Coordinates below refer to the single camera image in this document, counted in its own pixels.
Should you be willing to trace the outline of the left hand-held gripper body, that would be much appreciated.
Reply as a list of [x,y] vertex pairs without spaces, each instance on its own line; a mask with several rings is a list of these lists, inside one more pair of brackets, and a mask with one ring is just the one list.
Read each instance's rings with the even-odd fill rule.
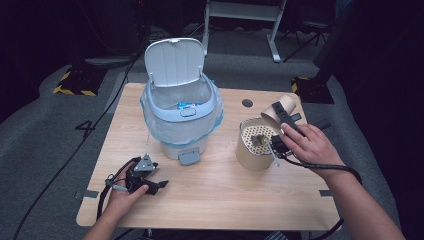
[[134,193],[140,187],[151,182],[147,177],[157,166],[148,155],[133,158],[132,161],[134,164],[126,171],[126,188],[129,193]]

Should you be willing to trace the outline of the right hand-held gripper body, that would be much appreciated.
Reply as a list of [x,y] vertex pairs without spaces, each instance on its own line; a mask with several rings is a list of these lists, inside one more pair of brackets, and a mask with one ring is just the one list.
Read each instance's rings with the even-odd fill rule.
[[270,138],[265,138],[264,143],[273,157],[275,166],[279,167],[281,165],[281,159],[284,159],[285,161],[297,166],[312,167],[311,163],[298,163],[290,160],[289,156],[292,155],[292,151],[285,145],[279,135],[273,135]]

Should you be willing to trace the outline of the brown paper cup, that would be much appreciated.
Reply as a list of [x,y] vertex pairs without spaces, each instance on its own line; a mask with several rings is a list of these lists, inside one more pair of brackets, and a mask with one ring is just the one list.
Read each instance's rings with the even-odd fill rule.
[[[275,102],[280,102],[283,105],[283,107],[285,108],[285,110],[290,115],[292,115],[292,112],[296,107],[295,101],[291,97],[289,97],[288,95],[280,96]],[[269,105],[264,111],[262,111],[260,113],[260,115],[266,123],[268,123],[272,128],[274,128],[272,126],[272,124],[276,120],[276,114],[275,114],[274,110],[272,109],[272,104]]]

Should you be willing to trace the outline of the used tea bag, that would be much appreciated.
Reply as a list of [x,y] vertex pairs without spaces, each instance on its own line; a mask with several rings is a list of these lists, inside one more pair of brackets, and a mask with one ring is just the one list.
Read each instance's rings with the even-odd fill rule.
[[251,136],[251,142],[254,147],[264,146],[266,144],[266,139],[267,137],[263,134]]

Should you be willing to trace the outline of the beige container with strainer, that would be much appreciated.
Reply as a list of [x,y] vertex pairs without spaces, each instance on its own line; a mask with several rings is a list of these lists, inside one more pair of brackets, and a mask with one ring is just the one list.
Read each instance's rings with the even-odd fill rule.
[[277,135],[276,130],[262,118],[245,119],[239,125],[236,159],[240,165],[250,171],[264,171],[274,165],[273,157],[266,144],[258,147],[252,145],[251,136],[260,134],[267,138]]

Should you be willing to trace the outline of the white pedal trash can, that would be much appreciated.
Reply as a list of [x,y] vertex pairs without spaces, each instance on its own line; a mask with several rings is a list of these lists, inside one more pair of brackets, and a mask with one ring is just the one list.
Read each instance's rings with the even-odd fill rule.
[[[148,82],[152,81],[158,87],[189,84],[199,80],[204,74],[203,45],[193,38],[157,41],[148,46],[144,59]],[[207,147],[208,136],[186,146],[169,146],[159,142],[167,157],[183,165],[192,165],[200,161],[201,154]]]

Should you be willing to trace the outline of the person's right hand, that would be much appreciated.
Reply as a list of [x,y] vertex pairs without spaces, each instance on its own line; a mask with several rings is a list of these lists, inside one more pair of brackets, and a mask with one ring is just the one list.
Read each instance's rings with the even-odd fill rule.
[[344,166],[333,144],[316,126],[303,124],[294,129],[282,123],[281,130],[283,132],[280,136],[281,140],[301,161],[310,164]]

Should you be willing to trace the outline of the person's left hand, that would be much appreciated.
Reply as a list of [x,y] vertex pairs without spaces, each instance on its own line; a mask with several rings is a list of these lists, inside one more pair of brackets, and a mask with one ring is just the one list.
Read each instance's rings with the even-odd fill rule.
[[148,185],[142,185],[133,193],[113,190],[109,196],[107,206],[100,216],[100,220],[119,222],[125,217],[135,203],[149,190]]

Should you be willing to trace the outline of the yellow-black striped stand base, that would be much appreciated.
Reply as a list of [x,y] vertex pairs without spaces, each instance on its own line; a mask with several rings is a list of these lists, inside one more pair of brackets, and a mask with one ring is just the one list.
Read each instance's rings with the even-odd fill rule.
[[327,85],[318,83],[314,78],[294,77],[291,80],[291,87],[302,103],[334,103]]
[[97,96],[106,73],[105,69],[77,71],[69,67],[53,92],[55,94]]

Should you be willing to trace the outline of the translucent blue-edged bin liner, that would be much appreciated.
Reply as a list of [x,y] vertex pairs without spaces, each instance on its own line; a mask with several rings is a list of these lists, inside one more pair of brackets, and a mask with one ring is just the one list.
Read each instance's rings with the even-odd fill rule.
[[[204,104],[178,110],[179,102]],[[220,90],[204,74],[180,86],[158,87],[149,81],[140,103],[150,134],[169,146],[186,146],[207,137],[221,124],[224,114]]]

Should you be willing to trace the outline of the black tripod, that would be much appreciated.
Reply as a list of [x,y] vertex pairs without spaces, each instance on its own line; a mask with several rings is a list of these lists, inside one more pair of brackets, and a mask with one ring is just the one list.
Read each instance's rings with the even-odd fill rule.
[[[318,45],[319,39],[322,38],[324,42],[327,42],[325,35],[330,34],[335,26],[336,22],[317,22],[317,21],[298,21],[296,23],[296,28],[292,30],[287,30],[280,40],[284,40],[290,33],[294,33],[296,36],[297,43],[299,47],[290,53],[287,57],[283,59],[283,62],[287,62],[290,58],[295,56],[299,51],[306,47],[311,42],[315,42],[315,45]],[[298,32],[305,34],[311,34],[311,37],[304,43],[301,43],[298,37]]]

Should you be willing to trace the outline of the person's striped clothing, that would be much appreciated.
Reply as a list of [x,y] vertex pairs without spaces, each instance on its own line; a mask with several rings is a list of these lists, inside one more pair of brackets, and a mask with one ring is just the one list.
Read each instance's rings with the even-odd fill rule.
[[264,240],[289,240],[281,231],[273,231]]

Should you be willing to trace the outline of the white metal stand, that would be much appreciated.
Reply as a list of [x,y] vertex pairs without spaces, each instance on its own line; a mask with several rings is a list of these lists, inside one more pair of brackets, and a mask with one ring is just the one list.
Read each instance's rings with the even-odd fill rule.
[[266,36],[272,59],[276,63],[281,62],[281,57],[275,44],[275,38],[282,20],[286,3],[287,0],[281,0],[278,6],[265,6],[206,0],[204,12],[204,33],[202,37],[204,54],[208,54],[209,22],[213,17],[267,21],[273,23],[272,32]]

